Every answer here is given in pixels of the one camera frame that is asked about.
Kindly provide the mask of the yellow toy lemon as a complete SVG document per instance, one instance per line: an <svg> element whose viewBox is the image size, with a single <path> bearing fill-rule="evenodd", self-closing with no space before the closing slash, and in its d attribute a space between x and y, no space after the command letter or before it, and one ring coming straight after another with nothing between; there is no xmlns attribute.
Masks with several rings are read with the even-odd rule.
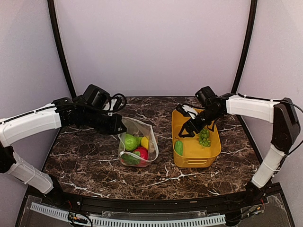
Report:
<svg viewBox="0 0 303 227"><path fill-rule="evenodd" d="M145 149L149 149L149 139L147 137L142 137L141 139L141 146L144 147Z"/></svg>

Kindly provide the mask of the green toy guava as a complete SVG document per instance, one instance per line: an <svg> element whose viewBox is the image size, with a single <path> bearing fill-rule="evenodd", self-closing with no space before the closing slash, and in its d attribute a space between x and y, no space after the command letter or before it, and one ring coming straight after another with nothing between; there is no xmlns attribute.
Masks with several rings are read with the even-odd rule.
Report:
<svg viewBox="0 0 303 227"><path fill-rule="evenodd" d="M136 137L130 134L125 135L125 149L126 151L133 152L141 144L142 137Z"/></svg>

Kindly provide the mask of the yellow plastic basket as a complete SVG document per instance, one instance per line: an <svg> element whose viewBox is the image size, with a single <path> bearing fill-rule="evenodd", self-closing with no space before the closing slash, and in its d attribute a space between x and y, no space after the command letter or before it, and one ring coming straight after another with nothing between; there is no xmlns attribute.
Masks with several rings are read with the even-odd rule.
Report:
<svg viewBox="0 0 303 227"><path fill-rule="evenodd" d="M209 140L210 146L204 147L200 144L199 135L194 137L181 138L178 134L183 124L189 120L188 117L184 117L181 113L174 110L172 112L172 143L176 146L176 142L182 142L182 154L180 155L175 149L173 149L174 163L181 168L207 168L209 167L221 153L221 142L218 134L217 127L213 122L211 126L214 127L214 131L210 131Z"/></svg>

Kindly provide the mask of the red toy apple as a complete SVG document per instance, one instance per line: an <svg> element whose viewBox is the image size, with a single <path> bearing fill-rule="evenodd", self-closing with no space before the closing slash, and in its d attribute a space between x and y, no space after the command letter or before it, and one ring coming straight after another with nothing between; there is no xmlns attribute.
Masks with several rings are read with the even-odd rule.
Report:
<svg viewBox="0 0 303 227"><path fill-rule="evenodd" d="M145 163L145 161L148 159L148 150L144 147L138 147L133 151L133 154L139 156L143 160L138 159L137 160L137 165L141 165Z"/></svg>

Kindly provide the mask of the clear dotted zip top bag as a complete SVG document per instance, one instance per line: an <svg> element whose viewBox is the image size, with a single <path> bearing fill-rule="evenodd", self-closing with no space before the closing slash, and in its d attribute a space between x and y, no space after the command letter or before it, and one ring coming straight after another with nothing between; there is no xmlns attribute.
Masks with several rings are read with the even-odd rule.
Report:
<svg viewBox="0 0 303 227"><path fill-rule="evenodd" d="M147 167L159 155L157 139L150 124L134 118L124 117L126 132L118 134L118 156L125 166Z"/></svg>

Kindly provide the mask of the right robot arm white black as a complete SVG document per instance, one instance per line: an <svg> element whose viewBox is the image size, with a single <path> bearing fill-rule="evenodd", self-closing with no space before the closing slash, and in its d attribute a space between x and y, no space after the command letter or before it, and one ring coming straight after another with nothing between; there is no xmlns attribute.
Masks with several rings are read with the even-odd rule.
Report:
<svg viewBox="0 0 303 227"><path fill-rule="evenodd" d="M280 170L284 160L295 151L292 146L301 132L295 111L297 105L289 98L273 100L230 93L222 96L203 94L196 96L202 104L201 113L196 112L192 105L177 105L176 110L188 118L179 131L178 135L181 138L194 137L205 126L227 114L256 118L273 125L269 151L250 181L254 187L250 187L242 194L242 202L252 205L260 197L258 189L268 183Z"/></svg>

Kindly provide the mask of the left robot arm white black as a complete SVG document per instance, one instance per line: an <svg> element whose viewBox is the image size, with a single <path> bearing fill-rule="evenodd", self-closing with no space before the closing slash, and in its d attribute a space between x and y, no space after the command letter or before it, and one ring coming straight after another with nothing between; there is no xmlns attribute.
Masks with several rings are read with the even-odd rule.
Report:
<svg viewBox="0 0 303 227"><path fill-rule="evenodd" d="M43 194L56 206L63 206L67 196L60 191L55 179L45 174L14 151L12 144L32 135L77 125L88 126L101 134L117 135L126 131L118 111L126 106L121 94L89 102L83 96L74 99L61 98L43 107L0 121L0 171L17 178Z"/></svg>

